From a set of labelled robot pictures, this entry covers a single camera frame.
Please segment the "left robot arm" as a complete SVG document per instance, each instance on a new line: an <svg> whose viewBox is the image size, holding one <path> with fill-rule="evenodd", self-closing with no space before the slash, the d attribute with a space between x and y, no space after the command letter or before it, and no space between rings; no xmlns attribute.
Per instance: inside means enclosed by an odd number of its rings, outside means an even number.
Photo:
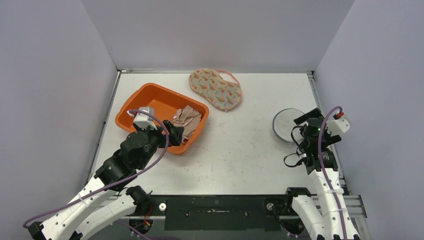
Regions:
<svg viewBox="0 0 424 240"><path fill-rule="evenodd" d="M134 127L69 203L49 211L44 221L34 216L23 224L32 239L87 240L121 217L149 210L149 194L140 186L126 185L153 167L149 161L158 149L180 146L184 128L168 120Z"/></svg>

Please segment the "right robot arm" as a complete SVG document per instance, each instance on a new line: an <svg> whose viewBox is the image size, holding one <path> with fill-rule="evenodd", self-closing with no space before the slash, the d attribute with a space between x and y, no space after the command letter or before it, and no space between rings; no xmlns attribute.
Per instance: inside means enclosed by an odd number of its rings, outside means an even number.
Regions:
<svg viewBox="0 0 424 240"><path fill-rule="evenodd" d="M288 188L282 207L290 215L297 214L312 240L359 240L360 234L352 222L340 183L339 166L329 147L342 140L350 122L341 106L333 107L326 115L315 108L294 119L302 139L294 140L299 161L304 165L319 201L313 203L305 187Z"/></svg>

